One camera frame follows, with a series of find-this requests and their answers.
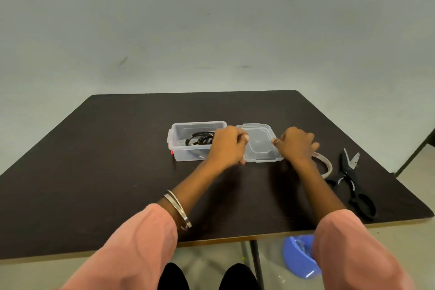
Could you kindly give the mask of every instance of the hand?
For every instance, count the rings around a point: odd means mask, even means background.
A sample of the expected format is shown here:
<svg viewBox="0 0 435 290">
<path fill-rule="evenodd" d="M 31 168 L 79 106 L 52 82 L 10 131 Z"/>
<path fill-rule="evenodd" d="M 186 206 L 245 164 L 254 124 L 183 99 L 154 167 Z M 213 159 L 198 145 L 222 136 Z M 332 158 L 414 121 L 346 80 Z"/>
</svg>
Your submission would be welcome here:
<svg viewBox="0 0 435 290">
<path fill-rule="evenodd" d="M 245 164 L 243 155 L 248 141 L 247 132 L 239 127 L 228 126 L 217 129 L 207 161 L 213 163 L 221 171 L 237 162 Z"/>
<path fill-rule="evenodd" d="M 272 144 L 279 153 L 293 166 L 311 162 L 311 156 L 319 149 L 319 143 L 312 143 L 314 134 L 306 133 L 296 127 L 287 128 L 280 139 L 273 139 Z"/>
</svg>

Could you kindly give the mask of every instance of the scissors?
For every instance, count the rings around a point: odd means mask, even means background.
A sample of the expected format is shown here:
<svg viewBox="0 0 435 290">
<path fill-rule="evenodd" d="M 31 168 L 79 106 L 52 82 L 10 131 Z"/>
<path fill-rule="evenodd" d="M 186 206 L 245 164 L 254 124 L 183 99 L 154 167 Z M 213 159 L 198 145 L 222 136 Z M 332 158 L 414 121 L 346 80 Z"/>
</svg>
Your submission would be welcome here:
<svg viewBox="0 0 435 290">
<path fill-rule="evenodd" d="M 332 190 L 335 189 L 341 181 L 345 181 L 351 190 L 351 199 L 349 203 L 355 208 L 355 210 L 367 218 L 373 221 L 376 216 L 376 206 L 366 194 L 362 193 L 358 184 L 358 179 L 355 172 L 355 167 L 359 161 L 359 153 L 349 160 L 348 152 L 346 148 L 340 156 L 340 172 L 335 177 L 326 179 L 326 182 L 331 186 Z"/>
</svg>

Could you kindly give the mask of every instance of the blue plastic object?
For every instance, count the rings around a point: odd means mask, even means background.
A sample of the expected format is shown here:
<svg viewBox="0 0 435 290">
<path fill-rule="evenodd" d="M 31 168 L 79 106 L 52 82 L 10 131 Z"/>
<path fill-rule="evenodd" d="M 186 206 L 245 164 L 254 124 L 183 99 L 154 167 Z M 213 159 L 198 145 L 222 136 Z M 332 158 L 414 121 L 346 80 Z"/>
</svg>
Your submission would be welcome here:
<svg viewBox="0 0 435 290">
<path fill-rule="evenodd" d="M 282 256 L 287 268 L 296 276 L 312 279 L 320 274 L 320 267 L 312 258 L 313 235 L 287 237 Z"/>
</svg>

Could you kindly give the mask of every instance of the pink shirt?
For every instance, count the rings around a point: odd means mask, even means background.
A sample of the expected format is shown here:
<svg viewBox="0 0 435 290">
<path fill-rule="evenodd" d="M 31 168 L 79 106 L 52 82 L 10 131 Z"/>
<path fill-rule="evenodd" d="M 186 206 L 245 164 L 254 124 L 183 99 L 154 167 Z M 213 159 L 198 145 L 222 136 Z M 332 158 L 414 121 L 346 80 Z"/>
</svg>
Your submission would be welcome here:
<svg viewBox="0 0 435 290">
<path fill-rule="evenodd" d="M 63 290 L 155 290 L 177 246 L 177 228 L 150 204 L 119 227 L 65 283 Z M 349 210 L 324 217 L 313 255 L 328 289 L 414 289 L 398 261 Z"/>
</svg>

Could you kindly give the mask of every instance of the gray floor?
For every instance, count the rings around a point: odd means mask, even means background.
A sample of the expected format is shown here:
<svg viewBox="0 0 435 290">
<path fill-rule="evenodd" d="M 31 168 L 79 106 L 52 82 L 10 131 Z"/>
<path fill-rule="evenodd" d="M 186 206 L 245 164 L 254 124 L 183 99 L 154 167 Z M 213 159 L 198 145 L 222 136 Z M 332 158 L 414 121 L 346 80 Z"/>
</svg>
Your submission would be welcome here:
<svg viewBox="0 0 435 290">
<path fill-rule="evenodd" d="M 427 145 L 399 180 L 435 210 L 435 148 Z M 435 223 L 370 230 L 409 272 L 417 289 L 435 289 Z M 323 289 L 321 277 L 302 280 L 291 274 L 281 257 L 283 239 L 259 241 L 266 289 Z M 86 258 L 0 266 L 0 289 L 54 289 Z M 240 243 L 177 249 L 172 259 L 184 271 L 192 290 L 217 289 L 225 270 L 243 262 Z"/>
</svg>

